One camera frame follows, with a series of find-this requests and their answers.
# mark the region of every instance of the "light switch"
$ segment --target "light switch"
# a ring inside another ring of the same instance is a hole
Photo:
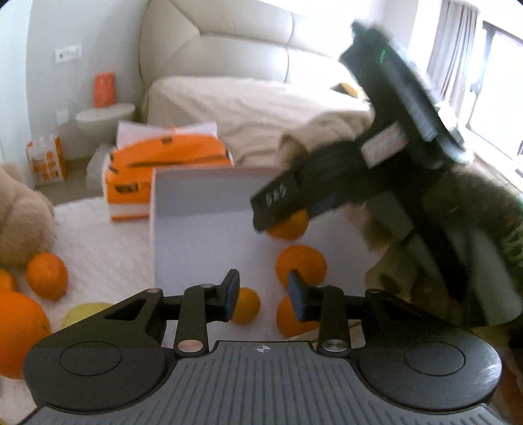
[[[65,126],[69,122],[69,109],[60,109],[56,111],[56,125]]]
[[[82,45],[67,46],[54,51],[54,61],[56,63],[78,60],[82,57]]]

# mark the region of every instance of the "white carpet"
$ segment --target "white carpet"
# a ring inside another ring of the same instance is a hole
[[[114,223],[102,198],[85,199],[55,209],[53,252],[66,264],[69,289],[53,303],[38,298],[27,286],[24,272],[15,272],[20,292],[43,307],[53,332],[82,303],[117,303],[152,283],[149,221]],[[35,408],[24,381],[0,377],[0,418],[7,425],[22,421]]]

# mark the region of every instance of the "metal screw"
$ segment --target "metal screw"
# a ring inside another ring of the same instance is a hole
[[[324,350],[330,351],[332,353],[339,353],[341,351],[345,351],[348,348],[348,345],[341,339],[328,339],[323,341],[322,347]]]
[[[203,348],[203,342],[196,339],[186,339],[178,344],[178,349],[184,353],[196,353]]]

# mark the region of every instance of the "yellow fruit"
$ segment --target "yellow fruit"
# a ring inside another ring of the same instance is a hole
[[[67,291],[67,268],[56,255],[35,255],[27,264],[27,283],[44,299],[56,301]]]
[[[253,320],[260,311],[258,294],[250,288],[240,288],[232,322],[242,325]]]
[[[303,236],[309,226],[309,214],[301,209],[295,212],[288,220],[278,223],[266,232],[273,238],[293,241]]]
[[[74,325],[75,323],[87,319],[89,316],[100,313],[101,311],[111,306],[112,304],[109,303],[80,304],[79,306],[76,306],[67,312],[62,322],[62,328]]]
[[[307,245],[293,245],[280,253],[275,270],[285,288],[291,270],[297,270],[308,285],[318,285],[327,274],[327,262],[320,251]]]
[[[283,300],[280,301],[280,304],[278,304],[278,309],[276,310],[276,324],[285,338],[295,337],[296,335],[301,335],[302,333],[320,327],[317,322],[300,322],[296,318],[288,294],[285,295]]]
[[[16,279],[7,270],[0,269],[0,290],[3,289],[16,290]]]
[[[38,303],[14,291],[0,291],[0,375],[22,378],[29,350],[51,334],[46,314]]]

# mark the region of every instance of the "floor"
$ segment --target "floor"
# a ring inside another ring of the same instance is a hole
[[[69,175],[64,182],[52,183],[47,186],[37,187],[54,205],[67,202],[102,196],[99,191],[89,190],[85,187],[85,176],[89,158],[67,162]]]

